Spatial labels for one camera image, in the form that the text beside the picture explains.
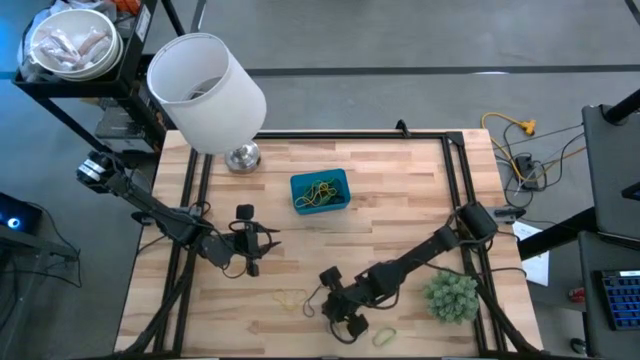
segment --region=blue bin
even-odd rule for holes
[[[314,181],[329,181],[331,179],[333,179],[333,182],[331,183],[332,186],[338,190],[336,198],[339,202],[316,207],[296,207],[296,199],[303,196]],[[293,208],[296,209],[300,215],[317,214],[325,211],[344,209],[349,205],[350,201],[351,193],[349,192],[349,184],[347,183],[347,174],[343,169],[326,170],[309,174],[294,175],[291,177],[291,202],[293,204]]]

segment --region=blue keyboard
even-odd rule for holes
[[[596,271],[611,330],[640,330],[640,270]]]

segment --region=wooden table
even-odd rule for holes
[[[485,206],[504,205],[488,133],[464,130],[464,137],[478,200]],[[370,328],[353,345],[339,343],[327,331],[326,318],[320,314],[326,290],[321,289],[311,302],[316,309],[311,319],[303,316],[300,306],[291,311],[274,299],[282,298],[282,289],[288,302],[300,302],[319,284],[318,274],[333,265],[342,272],[343,283],[350,284],[354,275],[376,262],[398,257],[442,226],[452,209],[440,142],[359,139],[258,143],[263,160],[253,174],[230,174],[223,158],[215,158],[207,197],[213,208],[206,218],[219,229],[226,229],[234,220],[236,205],[254,204],[254,220],[280,229],[274,240],[282,244],[259,261],[261,274],[257,278],[230,280],[207,260],[197,260],[183,356],[477,354],[471,323],[443,325],[427,314],[422,289],[435,274],[427,267],[407,277],[395,308],[361,310]],[[179,204],[189,151],[179,132],[168,133],[154,187],[154,195],[167,205]],[[456,177],[463,190],[455,155]],[[291,204],[290,177],[332,168],[347,172],[352,192],[349,206],[340,211],[297,215]],[[194,196],[197,187],[195,181]],[[465,203],[464,193],[461,196]],[[511,231],[508,227],[501,230]],[[154,227],[146,229],[140,246],[158,235]],[[158,309],[170,248],[169,241],[162,241],[137,258],[116,349],[131,344]],[[521,267],[515,240],[507,235],[495,238],[489,256],[492,268]],[[244,266],[242,258],[235,258],[230,274]],[[432,263],[462,271],[458,249]],[[496,272],[493,276],[506,314],[530,343],[542,348],[524,276],[517,271]],[[489,315],[483,310],[489,344],[493,344]],[[165,346],[171,345],[174,322],[175,313]],[[398,331],[396,339],[385,347],[374,347],[372,337],[386,326]]]

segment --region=artificial plant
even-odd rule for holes
[[[477,284],[469,276],[439,271],[424,289],[427,310],[442,323],[461,324],[475,319],[478,312]]]

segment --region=silver lamp base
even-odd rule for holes
[[[248,174],[260,165],[260,149],[253,141],[224,155],[224,161],[232,173]]]

